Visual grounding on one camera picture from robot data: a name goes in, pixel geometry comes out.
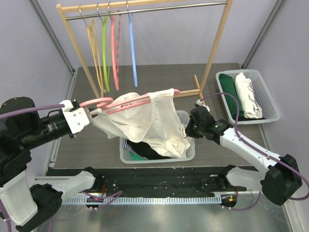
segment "gray floor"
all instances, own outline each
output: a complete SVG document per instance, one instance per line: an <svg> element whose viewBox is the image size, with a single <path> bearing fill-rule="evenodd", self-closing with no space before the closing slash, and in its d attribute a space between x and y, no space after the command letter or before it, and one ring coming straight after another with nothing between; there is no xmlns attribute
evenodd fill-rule
<svg viewBox="0 0 309 232"><path fill-rule="evenodd" d="M177 88L179 90L190 90L195 88L193 75L196 74L199 81L204 73L204 64L184 64L184 65L142 65L137 67L139 86L134 87L131 66L120 67L120 90L116 91L114 85L108 97L116 99L120 95L128 92L145 94L151 91ZM225 70L239 69L237 63L213 64L204 89L204 96L218 92L215 81L217 72ZM90 69L96 81L95 69ZM95 98L91 86L86 78L84 70L79 69L73 95L73 99L84 102ZM174 99L177 110L190 112L195 106L197 96ZM226 119L226 113L220 97L213 97L207 100L215 119ZM239 126L240 132L252 139L259 145L264 146L261 132L258 125ZM249 165L247 161L234 152L217 145L206 139L196 140L196 156L191 161L170 162L157 164L128 165L120 161L119 158L119 138L107 139L104 132L94 126L86 127L75 139L65 136L61 139L55 168L124 168L124 167L191 167L191 166L226 166L234 164L237 166Z"/></svg>

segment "gray basket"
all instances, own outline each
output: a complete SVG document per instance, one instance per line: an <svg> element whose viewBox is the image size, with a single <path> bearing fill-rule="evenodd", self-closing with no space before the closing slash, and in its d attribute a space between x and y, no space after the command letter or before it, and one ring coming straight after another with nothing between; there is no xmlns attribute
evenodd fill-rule
<svg viewBox="0 0 309 232"><path fill-rule="evenodd" d="M177 110L177 115L182 122L182 124L188 125L190 117L186 111ZM120 150L120 160L123 163L127 164L136 164L136 163L166 163L166 162L180 162L180 161L188 161L192 160L195 156L195 141L192 138L191 146L186 151L186 158L173 158L173 159L156 159L156 160L132 160L130 151L123 148L124 138L120 138L119 150Z"/></svg>
<svg viewBox="0 0 309 232"><path fill-rule="evenodd" d="M233 80L235 80L236 76L240 73L243 73L246 78L250 78L252 80L255 99L257 103L260 105L260 107L262 108L263 117L265 119L257 119L257 120L251 120L251 121L239 121L238 122L239 125L274 122L280 119L280 113L259 71L253 70L253 69L243 69L243 70L231 70L231 71L218 72L216 74L216 79L217 79L217 83L218 83L219 90L221 93L223 93L223 90L221 87L221 83L219 81L219 75L222 73L231 76ZM227 113L228 121L234 125L235 120L232 118L231 113L228 109L225 96L221 95L221 97L224 103L225 111Z"/></svg>

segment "clothes rack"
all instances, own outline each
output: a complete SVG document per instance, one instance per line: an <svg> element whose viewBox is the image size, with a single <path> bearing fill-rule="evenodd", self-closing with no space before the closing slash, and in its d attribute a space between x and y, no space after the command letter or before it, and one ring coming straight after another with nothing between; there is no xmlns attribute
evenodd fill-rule
<svg viewBox="0 0 309 232"><path fill-rule="evenodd" d="M89 83L95 93L97 98L100 97L97 87L92 79L91 73L88 69L88 65L84 59L84 56L80 50L80 47L77 43L73 30L69 24L71 20L78 20L78 19L86 19L86 18L94 18L94 17L102 17L102 16L113 16L113 15L124 15L124 14L135 14L135 13L144 13L144 12L152 12L152 11L163 11L163 10L175 10L175 9L183 9L183 8L193 8L193 7L203 7L203 6L216 6L216 5L225 5L222 16L220 19L220 23L217 29L217 33L212 44L211 53L208 58L208 62L204 71L204 75L202 78L201 83L198 82L197 76L193 76L194 83L196 85L196 89L192 90L184 90L179 93L177 97L187 97L187 96L194 96L198 95L200 99L203 98L203 89L205 87L205 83L211 69L211 65L213 59L215 57L219 41L232 5L233 0L226 0L222 2L211 2L211 3L200 3L200 4L191 4L191 5L181 5L181 6L170 6L170 7L161 7L161 8L151 8L151 9L144 9L144 10L127 10L123 12L108 12L104 14L91 14L91 15L81 15L75 17L66 17L66 13L72 12L79 12L79 11L93 11L93 10L101 10L101 9L110 9L110 8L120 8L120 7L133 7L133 6L142 6L142 5L149 5L149 4L158 4L158 3L168 3L172 1L184 1L184 0L131 0L131 1L119 1L119 2L111 2L111 3L101 3L101 4L89 4L89 5L77 5L77 6L67 6L63 7L61 4L57 4L57 10L61 17L61 20L69 34L71 42L74 46L74 49L77 53L77 56L82 64L82 67L85 71L85 74L89 80Z"/></svg>

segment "white garment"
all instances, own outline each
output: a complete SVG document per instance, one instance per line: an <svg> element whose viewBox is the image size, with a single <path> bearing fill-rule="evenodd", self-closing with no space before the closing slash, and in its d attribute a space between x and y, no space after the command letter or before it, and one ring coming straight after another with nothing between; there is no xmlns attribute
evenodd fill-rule
<svg viewBox="0 0 309 232"><path fill-rule="evenodd" d="M94 118L94 126L107 133L108 138L122 137L132 142L145 142L161 156L185 158L190 147L173 102L174 89L148 93L151 103L114 114L101 112ZM114 102L138 97L128 93Z"/></svg>
<svg viewBox="0 0 309 232"><path fill-rule="evenodd" d="M245 118L262 118L262 108L255 100L251 79L246 78L245 75L241 72L235 78L235 89L240 100Z"/></svg>

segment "green hanger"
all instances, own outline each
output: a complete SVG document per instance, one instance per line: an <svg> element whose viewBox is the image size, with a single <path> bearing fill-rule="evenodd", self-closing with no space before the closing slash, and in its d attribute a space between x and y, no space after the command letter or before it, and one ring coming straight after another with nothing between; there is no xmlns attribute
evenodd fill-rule
<svg viewBox="0 0 309 232"><path fill-rule="evenodd" d="M104 73L104 82L106 91L110 91L110 86L108 84L109 78L110 78L110 59L108 64L108 70L106 68L106 47L105 47L105 41L106 41L106 22L107 22L107 16L104 17L104 20L102 21L103 28L102 28L102 57L103 57L103 73Z"/></svg>

